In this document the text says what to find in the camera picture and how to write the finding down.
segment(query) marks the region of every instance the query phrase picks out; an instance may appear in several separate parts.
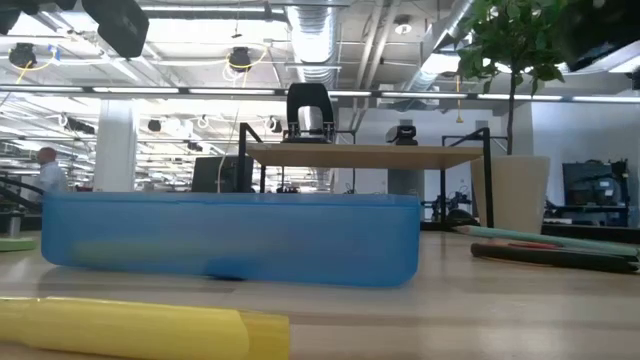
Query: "person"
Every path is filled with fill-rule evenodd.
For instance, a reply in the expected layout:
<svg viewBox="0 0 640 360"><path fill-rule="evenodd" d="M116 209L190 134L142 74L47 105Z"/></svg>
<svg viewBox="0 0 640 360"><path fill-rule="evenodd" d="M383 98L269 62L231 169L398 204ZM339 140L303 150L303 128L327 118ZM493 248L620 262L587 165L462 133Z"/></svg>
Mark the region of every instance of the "person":
<svg viewBox="0 0 640 360"><path fill-rule="evenodd" d="M38 151L40 175L36 178L34 185L44 192L67 191L67 176L58 165L57 156L58 153L50 147Z"/></svg>

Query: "black metal table frame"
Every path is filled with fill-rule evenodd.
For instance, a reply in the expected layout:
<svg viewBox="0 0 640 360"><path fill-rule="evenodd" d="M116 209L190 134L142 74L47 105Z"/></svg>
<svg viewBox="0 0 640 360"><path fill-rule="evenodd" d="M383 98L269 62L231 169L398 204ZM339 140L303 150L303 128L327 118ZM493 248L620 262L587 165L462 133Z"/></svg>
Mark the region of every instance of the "black metal table frame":
<svg viewBox="0 0 640 360"><path fill-rule="evenodd" d="M262 143L262 139L258 134L249 126L247 123L240 123L240 138L238 142L238 171L236 175L236 191L244 192L244 181L245 181L245 159L247 156L247 133L249 133L258 143ZM482 155L484 161L484 184L485 184L485 199L487 206L487 227L494 227L493 220L493 177L491 174L491 130L489 128L482 128L468 134L466 136L451 136L444 135L442 137L442 146L447 146L447 139L458 139L453 144L449 145L449 147L458 146L465 141L482 141ZM260 167L260 193L265 192L265 181L266 181L266 173L267 167L261 165ZM447 196L447 170L440 170L440 195L441 199L446 199ZM440 217L440 224L443 229L446 229L446 214L447 204L446 201L442 201L440 204L441 214L443 216Z"/></svg>

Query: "blue plastic container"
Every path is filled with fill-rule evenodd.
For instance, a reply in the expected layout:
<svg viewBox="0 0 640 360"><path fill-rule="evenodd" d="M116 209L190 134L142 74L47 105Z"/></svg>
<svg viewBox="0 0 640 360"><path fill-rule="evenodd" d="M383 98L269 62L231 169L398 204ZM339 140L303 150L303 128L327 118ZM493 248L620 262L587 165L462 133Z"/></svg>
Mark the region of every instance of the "blue plastic container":
<svg viewBox="0 0 640 360"><path fill-rule="evenodd" d="M397 286L418 266L413 196L60 193L44 200L57 265L350 286Z"/></svg>

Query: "white planter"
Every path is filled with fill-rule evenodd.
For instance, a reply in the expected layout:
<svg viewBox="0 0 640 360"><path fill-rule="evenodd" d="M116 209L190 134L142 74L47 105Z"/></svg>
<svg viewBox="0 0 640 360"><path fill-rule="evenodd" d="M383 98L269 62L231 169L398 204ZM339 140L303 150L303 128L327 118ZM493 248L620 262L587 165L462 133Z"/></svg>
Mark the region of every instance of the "white planter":
<svg viewBox="0 0 640 360"><path fill-rule="evenodd" d="M498 229L539 234L544 215L550 159L544 156L495 156L493 219ZM471 162L473 190L480 223L487 226L484 160Z"/></svg>

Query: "yellow marker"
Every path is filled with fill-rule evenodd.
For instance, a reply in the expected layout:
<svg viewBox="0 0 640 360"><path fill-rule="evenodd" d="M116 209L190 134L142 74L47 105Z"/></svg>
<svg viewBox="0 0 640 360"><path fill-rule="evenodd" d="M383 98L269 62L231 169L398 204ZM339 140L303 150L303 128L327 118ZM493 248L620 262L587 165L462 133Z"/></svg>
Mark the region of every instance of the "yellow marker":
<svg viewBox="0 0 640 360"><path fill-rule="evenodd" d="M49 350L154 360L288 357L286 317L237 310L0 298L0 324L0 341Z"/></svg>

